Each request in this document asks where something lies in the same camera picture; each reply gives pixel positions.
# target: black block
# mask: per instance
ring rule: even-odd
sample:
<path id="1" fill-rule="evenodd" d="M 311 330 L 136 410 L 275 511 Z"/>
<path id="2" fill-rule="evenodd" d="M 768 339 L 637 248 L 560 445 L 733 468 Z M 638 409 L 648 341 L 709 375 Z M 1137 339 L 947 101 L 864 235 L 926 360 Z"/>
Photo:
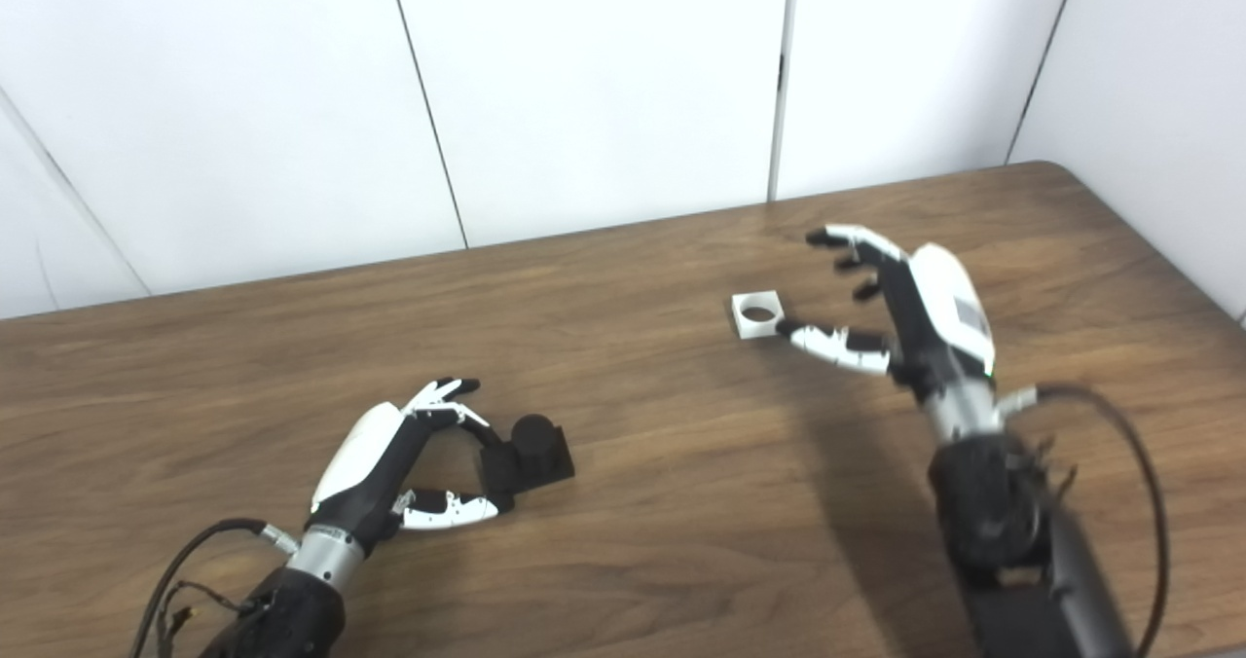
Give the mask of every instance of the black block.
<path id="1" fill-rule="evenodd" d="M 576 475 L 567 436 L 543 415 L 525 415 L 511 441 L 480 452 L 487 495 L 515 495 Z"/>

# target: white wall panel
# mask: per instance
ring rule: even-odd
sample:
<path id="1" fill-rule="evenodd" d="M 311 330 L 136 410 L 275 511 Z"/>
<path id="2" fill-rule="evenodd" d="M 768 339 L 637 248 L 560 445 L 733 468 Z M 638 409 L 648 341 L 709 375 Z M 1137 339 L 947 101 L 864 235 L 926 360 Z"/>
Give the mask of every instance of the white wall panel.
<path id="1" fill-rule="evenodd" d="M 1240 317 L 1246 0 L 1069 0 L 1014 162 L 1073 171 Z"/>
<path id="2" fill-rule="evenodd" d="M 0 319 L 146 295 L 0 93 Z"/>
<path id="3" fill-rule="evenodd" d="M 157 293 L 462 247 L 396 0 L 0 2 L 0 86 Z"/>
<path id="4" fill-rule="evenodd" d="M 778 197 L 1002 164 L 1060 0 L 796 0 Z"/>
<path id="5" fill-rule="evenodd" d="M 402 0 L 470 244 L 764 202 L 784 0 Z"/>

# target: black cable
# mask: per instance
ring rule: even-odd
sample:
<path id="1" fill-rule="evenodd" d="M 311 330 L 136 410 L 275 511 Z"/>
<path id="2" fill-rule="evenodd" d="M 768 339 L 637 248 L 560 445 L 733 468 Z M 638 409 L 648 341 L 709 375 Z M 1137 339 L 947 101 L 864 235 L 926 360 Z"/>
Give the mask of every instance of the black cable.
<path id="1" fill-rule="evenodd" d="M 1151 512 L 1155 517 L 1155 598 L 1151 601 L 1151 616 L 1146 622 L 1146 629 L 1143 632 L 1143 638 L 1138 642 L 1136 651 L 1138 658 L 1145 658 L 1146 654 L 1150 653 L 1151 646 L 1155 643 L 1155 636 L 1160 631 L 1160 624 L 1164 622 L 1164 607 L 1168 604 L 1169 572 L 1171 563 L 1169 558 L 1168 513 L 1164 511 L 1164 492 L 1160 489 L 1160 479 L 1155 472 L 1155 466 L 1151 464 L 1151 457 L 1146 452 L 1143 437 L 1139 436 L 1134 424 L 1129 421 L 1121 410 L 1118 410 L 1116 406 L 1114 406 L 1106 398 L 1099 395 L 1099 393 L 1095 393 L 1084 385 L 1072 383 L 1037 384 L 1034 390 L 1037 391 L 1038 401 L 1040 403 L 1053 398 L 1070 398 L 1093 404 L 1095 410 L 1099 410 L 1099 414 L 1113 424 L 1113 427 L 1116 427 L 1116 431 L 1125 439 L 1125 441 L 1129 442 L 1129 446 L 1134 452 L 1134 457 L 1138 460 L 1138 467 L 1143 472 L 1143 479 L 1146 481 L 1146 490 L 1151 498 Z"/>
<path id="2" fill-rule="evenodd" d="M 258 536 L 267 526 L 268 522 L 264 522 L 263 520 L 221 520 L 219 522 L 194 535 L 194 538 L 192 538 L 191 542 L 187 542 L 187 545 L 182 547 L 182 551 L 177 552 L 177 556 L 174 556 L 173 561 L 169 562 L 168 568 L 164 568 L 164 575 L 161 576 L 159 582 L 156 583 L 156 589 L 152 591 L 152 597 L 147 602 L 147 608 L 143 609 L 143 617 L 138 621 L 138 633 L 135 636 L 135 644 L 130 648 L 130 658 L 140 658 L 142 654 L 143 643 L 147 642 L 147 633 L 151 632 L 152 618 L 156 617 L 156 611 L 159 608 L 161 598 L 164 596 L 168 583 L 173 579 L 177 570 L 182 567 L 182 563 L 186 562 L 186 560 L 192 552 L 194 552 L 196 548 L 201 546 L 201 543 L 214 535 L 232 530 L 245 530 Z"/>
<path id="3" fill-rule="evenodd" d="M 161 603 L 159 612 L 156 613 L 156 654 L 159 658 L 172 658 L 173 656 L 173 637 L 177 636 L 178 631 L 182 631 L 183 623 L 194 614 L 191 607 L 184 607 L 173 614 L 173 623 L 168 623 L 168 608 L 173 604 L 173 597 L 177 596 L 183 588 L 197 589 L 203 594 L 208 596 L 209 599 L 217 604 L 231 609 L 235 614 L 242 614 L 247 609 L 247 602 L 243 604 L 237 604 L 224 594 L 212 589 L 211 587 L 192 582 L 192 581 L 177 581 L 173 587 L 168 588 L 164 593 L 164 602 Z"/>

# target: wooden table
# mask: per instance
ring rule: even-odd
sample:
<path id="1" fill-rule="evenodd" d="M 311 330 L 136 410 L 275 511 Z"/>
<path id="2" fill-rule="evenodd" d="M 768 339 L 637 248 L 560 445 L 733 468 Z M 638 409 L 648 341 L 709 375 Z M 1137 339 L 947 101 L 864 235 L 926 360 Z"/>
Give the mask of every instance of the wooden table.
<path id="1" fill-rule="evenodd" d="M 1027 164 L 0 323 L 0 654 L 122 654 L 194 532 L 298 528 L 364 410 L 476 375 L 471 406 L 503 432 L 548 415 L 578 476 L 383 546 L 338 654 L 969 656 L 911 398 L 726 318 L 778 289 L 794 315 L 886 327 L 805 247 L 826 222 L 961 255 L 1002 390 L 1080 379 L 1134 415 L 1172 525 L 1155 654 L 1246 643 L 1246 333 Z M 1027 417 L 1080 465 L 1072 502 L 1138 632 L 1154 546 L 1130 455 L 1090 410 Z M 414 482 L 478 490 L 473 456 L 441 436 Z M 238 596 L 278 562 L 221 538 L 184 576 Z M 206 608 L 181 654 L 223 619 Z"/>

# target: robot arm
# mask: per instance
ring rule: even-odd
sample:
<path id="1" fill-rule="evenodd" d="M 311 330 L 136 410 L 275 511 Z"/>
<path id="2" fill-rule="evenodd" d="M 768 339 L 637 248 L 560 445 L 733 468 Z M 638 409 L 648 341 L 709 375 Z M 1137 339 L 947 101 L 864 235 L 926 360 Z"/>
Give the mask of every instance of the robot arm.
<path id="1" fill-rule="evenodd" d="M 525 450 L 516 452 L 516 442 L 503 442 L 481 415 L 454 401 L 477 388 L 480 381 L 471 379 L 441 379 L 427 384 L 402 409 L 381 403 L 365 412 L 312 495 L 302 543 L 238 606 L 237 618 L 217 634 L 203 658 L 325 657 L 345 627 L 343 593 L 378 543 L 400 530 L 441 530 L 492 518 L 513 508 L 513 492 L 573 475 L 566 440 L 547 419 L 528 416 L 521 420 L 526 427 L 516 424 L 513 436 L 521 430 L 530 432 Z M 492 469 L 485 466 L 486 476 L 493 471 L 486 481 L 490 492 L 400 493 L 429 439 L 450 427 L 462 427 L 476 437 L 483 447 L 482 461 L 485 454 L 493 461 Z M 545 452 L 531 446 L 533 436 L 561 445 L 556 472 L 521 475 L 523 454 Z M 497 472 L 498 462 L 502 474 Z M 162 637 L 161 647 L 171 651 L 171 634 Z"/>
<path id="2" fill-rule="evenodd" d="M 778 330 L 797 349 L 845 369 L 890 375 L 912 390 L 938 449 L 930 467 L 948 560 L 983 654 L 1027 658 L 1134 656 L 1074 516 L 1047 481 L 1042 451 L 1004 429 L 1034 405 L 1033 389 L 997 404 L 994 344 L 968 273 L 947 249 L 906 254 L 858 224 L 810 233 L 815 247 L 847 249 L 839 270 L 871 269 L 854 292 L 883 295 L 895 335 Z M 1014 571 L 1029 582 L 1011 579 Z"/>
<path id="3" fill-rule="evenodd" d="M 481 446 L 501 445 L 493 427 L 454 398 L 472 393 L 480 381 L 441 379 L 427 384 L 399 410 L 381 403 L 364 414 L 325 469 L 312 497 L 308 527 L 343 530 L 365 556 L 399 530 L 434 530 L 480 522 L 515 506 L 503 495 L 472 496 L 449 491 L 400 495 L 429 439 L 437 431 L 462 427 Z"/>

